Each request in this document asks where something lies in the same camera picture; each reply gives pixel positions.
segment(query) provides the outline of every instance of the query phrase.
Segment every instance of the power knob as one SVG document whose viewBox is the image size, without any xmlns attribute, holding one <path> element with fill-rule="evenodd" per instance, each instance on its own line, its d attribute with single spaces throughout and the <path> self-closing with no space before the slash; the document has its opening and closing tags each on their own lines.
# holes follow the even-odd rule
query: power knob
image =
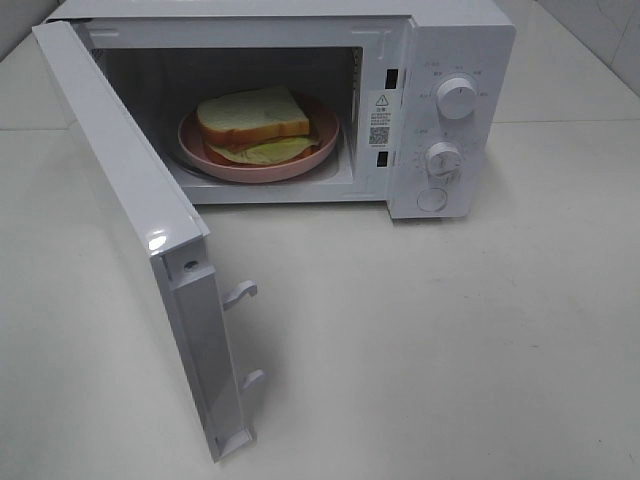
<svg viewBox="0 0 640 480">
<path fill-rule="evenodd" d="M 465 76 L 455 76 L 445 80 L 436 92 L 438 110 L 443 117 L 459 120 L 466 117 L 476 107 L 478 92 L 474 81 Z"/>
<path fill-rule="evenodd" d="M 427 170 L 435 177 L 453 173 L 462 165 L 460 150 L 449 142 L 438 142 L 432 145 L 425 157 Z"/>
</svg>

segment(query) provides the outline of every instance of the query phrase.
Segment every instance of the countertop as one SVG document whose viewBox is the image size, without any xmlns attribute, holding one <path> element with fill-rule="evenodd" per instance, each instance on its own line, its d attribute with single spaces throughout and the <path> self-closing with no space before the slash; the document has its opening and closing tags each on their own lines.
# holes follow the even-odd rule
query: countertop
<svg viewBox="0 0 640 480">
<path fill-rule="evenodd" d="M 38 47 L 0 64 L 0 478 L 640 477 L 640 100 L 537 3 L 464 219 L 204 207 L 257 441 L 213 464 Z"/>
</svg>

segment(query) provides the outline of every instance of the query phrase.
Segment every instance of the pink plate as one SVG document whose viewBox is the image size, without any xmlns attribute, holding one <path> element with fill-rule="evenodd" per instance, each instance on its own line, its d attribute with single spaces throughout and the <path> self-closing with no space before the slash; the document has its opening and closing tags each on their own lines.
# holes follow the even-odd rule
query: pink plate
<svg viewBox="0 0 640 480">
<path fill-rule="evenodd" d="M 305 157 L 296 157 L 277 165 L 242 165 L 226 160 L 210 160 L 202 145 L 202 136 L 198 130 L 195 111 L 189 113 L 180 122 L 178 142 L 194 167 L 223 180 L 240 183 L 268 183 L 301 175 L 320 165 L 329 156 L 338 140 L 340 122 L 336 114 L 319 100 L 299 93 L 294 96 L 320 138 L 319 147 L 315 147 L 317 150 Z"/>
</svg>

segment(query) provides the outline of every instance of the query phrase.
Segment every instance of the white microwave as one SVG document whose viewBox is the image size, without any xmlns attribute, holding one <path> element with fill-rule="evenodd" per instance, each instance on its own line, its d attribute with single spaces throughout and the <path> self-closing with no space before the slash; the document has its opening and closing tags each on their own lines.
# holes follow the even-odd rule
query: white microwave
<svg viewBox="0 0 640 480">
<path fill-rule="evenodd" d="M 392 218 L 466 215 L 515 29 L 491 0 L 67 0 L 34 34 L 108 228 L 134 239 L 123 251 L 155 279 L 217 460 L 252 439 L 242 394 L 263 374 L 237 378 L 224 311 L 257 287 L 218 293 L 193 205 L 384 201 Z M 336 113 L 327 158 L 264 184 L 194 168 L 176 133 L 185 113 L 271 85 Z"/>
</svg>

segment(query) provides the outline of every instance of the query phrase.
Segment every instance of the warning label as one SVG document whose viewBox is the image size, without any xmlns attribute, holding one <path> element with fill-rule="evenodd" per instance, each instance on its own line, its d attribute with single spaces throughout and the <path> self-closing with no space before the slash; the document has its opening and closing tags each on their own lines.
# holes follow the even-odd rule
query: warning label
<svg viewBox="0 0 640 480">
<path fill-rule="evenodd" d="M 369 145 L 387 147 L 391 143 L 391 126 L 394 111 L 395 90 L 378 90 L 370 93 Z"/>
</svg>

